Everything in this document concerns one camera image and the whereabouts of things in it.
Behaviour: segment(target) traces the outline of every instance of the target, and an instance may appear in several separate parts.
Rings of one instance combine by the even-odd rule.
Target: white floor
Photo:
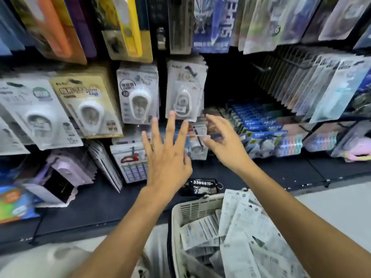
[[[371,252],[371,182],[297,196],[297,199]],[[169,277],[166,257],[167,224],[156,226],[145,247],[152,277]],[[75,245],[93,251],[105,236],[77,241]],[[0,257],[0,269],[17,254]]]

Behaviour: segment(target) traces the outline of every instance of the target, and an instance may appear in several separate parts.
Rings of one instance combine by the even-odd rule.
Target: yellow utility knife
[[[135,0],[113,0],[113,2],[128,55],[141,57],[143,50]]]

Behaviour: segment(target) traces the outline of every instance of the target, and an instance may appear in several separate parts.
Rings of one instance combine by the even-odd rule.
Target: orange and green package
[[[46,58],[86,64],[64,0],[10,0]]]
[[[26,191],[13,185],[0,186],[0,224],[38,216]]]
[[[153,61],[146,0],[92,0],[113,60]]]

